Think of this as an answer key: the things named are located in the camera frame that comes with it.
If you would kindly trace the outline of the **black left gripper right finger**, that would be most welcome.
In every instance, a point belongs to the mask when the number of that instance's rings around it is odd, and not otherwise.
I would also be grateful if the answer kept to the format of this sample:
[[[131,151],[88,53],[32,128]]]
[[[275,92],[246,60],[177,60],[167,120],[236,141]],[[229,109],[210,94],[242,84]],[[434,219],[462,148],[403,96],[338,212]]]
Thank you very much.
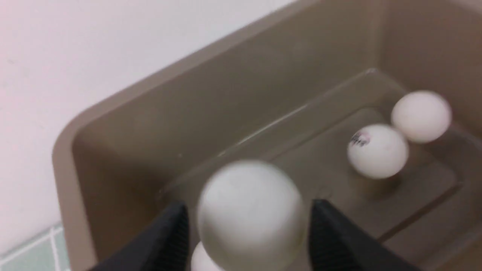
[[[313,271],[417,271],[326,199],[313,199],[309,258]]]

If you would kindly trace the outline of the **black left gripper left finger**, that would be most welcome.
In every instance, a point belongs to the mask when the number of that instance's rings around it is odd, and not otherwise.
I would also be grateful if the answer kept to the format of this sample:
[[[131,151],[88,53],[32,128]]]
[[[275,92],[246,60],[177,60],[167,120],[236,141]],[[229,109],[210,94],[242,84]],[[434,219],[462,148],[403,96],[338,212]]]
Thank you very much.
[[[189,256],[188,209],[169,204],[146,230],[92,271],[184,271]]]

